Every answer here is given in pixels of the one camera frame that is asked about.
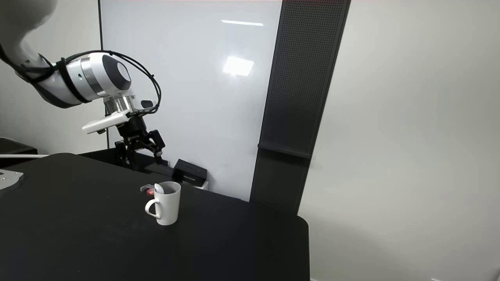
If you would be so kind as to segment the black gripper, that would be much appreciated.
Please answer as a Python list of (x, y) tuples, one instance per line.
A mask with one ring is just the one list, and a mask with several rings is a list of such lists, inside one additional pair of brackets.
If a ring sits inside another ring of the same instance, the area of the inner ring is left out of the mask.
[(117, 127), (120, 141), (115, 149), (126, 164), (135, 163), (137, 150), (148, 150), (154, 161), (162, 160), (162, 149), (165, 147), (157, 130), (148, 132), (140, 116), (132, 116), (128, 122)]

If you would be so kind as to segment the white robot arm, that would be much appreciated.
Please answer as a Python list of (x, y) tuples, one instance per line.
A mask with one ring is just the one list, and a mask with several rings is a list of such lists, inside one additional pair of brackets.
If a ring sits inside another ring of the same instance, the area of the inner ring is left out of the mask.
[[(56, 5), (57, 0), (0, 0), (0, 60), (53, 107), (67, 110), (101, 99), (107, 114), (84, 125), (82, 132), (103, 133), (115, 127), (121, 136), (117, 150), (126, 164), (137, 150), (148, 150), (160, 163), (165, 144), (157, 130), (146, 130), (143, 116), (159, 110), (162, 91), (143, 65), (114, 50), (85, 50), (51, 63), (24, 43), (28, 33), (49, 19)], [(135, 105), (126, 65), (149, 80), (156, 104), (142, 100)]]

